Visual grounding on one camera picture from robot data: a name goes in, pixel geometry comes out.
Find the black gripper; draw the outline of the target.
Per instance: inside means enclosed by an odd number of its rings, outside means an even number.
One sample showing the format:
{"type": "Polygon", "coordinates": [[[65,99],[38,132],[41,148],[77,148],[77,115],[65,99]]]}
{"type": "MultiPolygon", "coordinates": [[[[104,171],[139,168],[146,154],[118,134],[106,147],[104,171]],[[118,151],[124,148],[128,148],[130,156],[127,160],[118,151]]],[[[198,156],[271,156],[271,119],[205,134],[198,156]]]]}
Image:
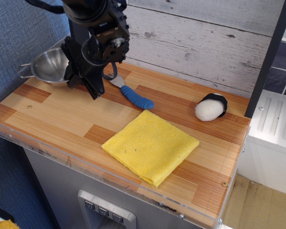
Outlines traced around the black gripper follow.
{"type": "Polygon", "coordinates": [[[129,25],[124,0],[65,0],[63,9],[69,21],[84,28],[64,39],[61,49],[69,60],[64,80],[73,89],[87,88],[93,99],[104,94],[103,70],[111,64],[114,76],[116,63],[122,63],[129,51],[129,25]]]}

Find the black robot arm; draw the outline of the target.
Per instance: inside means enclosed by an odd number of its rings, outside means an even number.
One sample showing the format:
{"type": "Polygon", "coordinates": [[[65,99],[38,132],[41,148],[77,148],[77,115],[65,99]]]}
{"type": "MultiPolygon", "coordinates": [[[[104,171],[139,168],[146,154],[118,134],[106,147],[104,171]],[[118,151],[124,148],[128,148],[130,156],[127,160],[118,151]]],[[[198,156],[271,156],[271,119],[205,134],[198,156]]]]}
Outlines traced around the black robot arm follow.
{"type": "Polygon", "coordinates": [[[122,63],[129,51],[129,25],[123,11],[124,0],[65,0],[63,5],[50,5],[30,0],[32,6],[55,14],[66,14],[71,35],[61,49],[69,63],[64,79],[69,88],[84,85],[93,99],[104,94],[103,72],[111,64],[117,76],[116,63],[122,63]]]}

